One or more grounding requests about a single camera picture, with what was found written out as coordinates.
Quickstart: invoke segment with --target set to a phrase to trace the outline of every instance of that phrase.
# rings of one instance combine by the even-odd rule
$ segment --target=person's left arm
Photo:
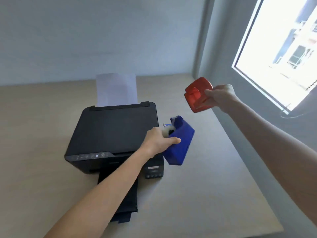
[[[70,208],[44,238],[99,238],[137,179],[142,166],[154,155],[178,143],[179,138],[163,138],[158,127],[149,130],[141,147]]]

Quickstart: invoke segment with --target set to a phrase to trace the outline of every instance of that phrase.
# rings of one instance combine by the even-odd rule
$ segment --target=red plastic holder
[[[194,113],[198,113],[213,107],[203,104],[209,98],[205,94],[206,89],[213,90],[213,87],[211,83],[204,77],[196,79],[185,89],[185,99]]]

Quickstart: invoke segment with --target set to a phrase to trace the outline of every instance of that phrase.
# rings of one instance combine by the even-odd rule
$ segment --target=hand
[[[217,106],[225,113],[228,112],[231,104],[241,102],[230,84],[216,86],[213,91],[206,89],[205,94],[210,98],[204,104]]]
[[[154,127],[147,131],[145,139],[141,144],[140,150],[144,150],[151,157],[165,151],[172,144],[179,144],[180,138],[171,137],[164,138],[162,136],[162,130],[159,127]]]

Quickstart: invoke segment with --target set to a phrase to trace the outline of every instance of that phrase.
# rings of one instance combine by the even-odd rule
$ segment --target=person's right arm
[[[284,190],[317,225],[317,153],[242,103],[231,85],[205,93],[210,97],[207,103],[233,119]]]

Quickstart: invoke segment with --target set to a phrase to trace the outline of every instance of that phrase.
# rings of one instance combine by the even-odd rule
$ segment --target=desk
[[[138,213],[103,237],[250,237],[282,231],[212,110],[194,114],[189,75],[137,78],[138,100],[156,103],[160,125],[181,115],[195,135],[182,166],[139,180]],[[0,237],[42,237],[97,184],[64,160],[95,81],[0,87]]]

